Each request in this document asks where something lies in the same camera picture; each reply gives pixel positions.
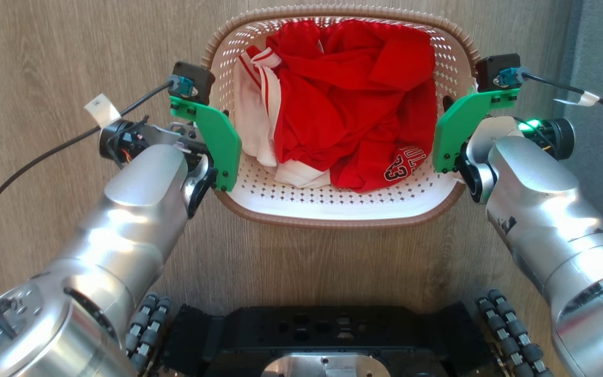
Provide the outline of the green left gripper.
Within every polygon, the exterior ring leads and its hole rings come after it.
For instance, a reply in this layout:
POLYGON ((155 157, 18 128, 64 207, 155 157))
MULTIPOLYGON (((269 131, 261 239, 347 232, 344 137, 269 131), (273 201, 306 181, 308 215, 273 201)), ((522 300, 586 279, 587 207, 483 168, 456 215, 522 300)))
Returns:
POLYGON ((234 188, 241 164, 241 138, 228 116, 219 109, 201 103, 170 96, 171 115, 192 121, 198 127, 218 170, 216 188, 230 192, 234 188))

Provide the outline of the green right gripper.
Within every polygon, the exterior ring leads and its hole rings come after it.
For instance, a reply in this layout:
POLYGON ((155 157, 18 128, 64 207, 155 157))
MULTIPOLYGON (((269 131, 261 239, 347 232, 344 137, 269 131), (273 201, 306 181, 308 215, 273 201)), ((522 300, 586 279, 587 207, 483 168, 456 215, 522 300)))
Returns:
POLYGON ((515 105, 519 88, 478 92, 454 100, 443 96, 444 114, 435 127, 432 164, 437 173, 448 173, 454 168, 455 158, 462 144, 491 110, 507 109, 515 105))

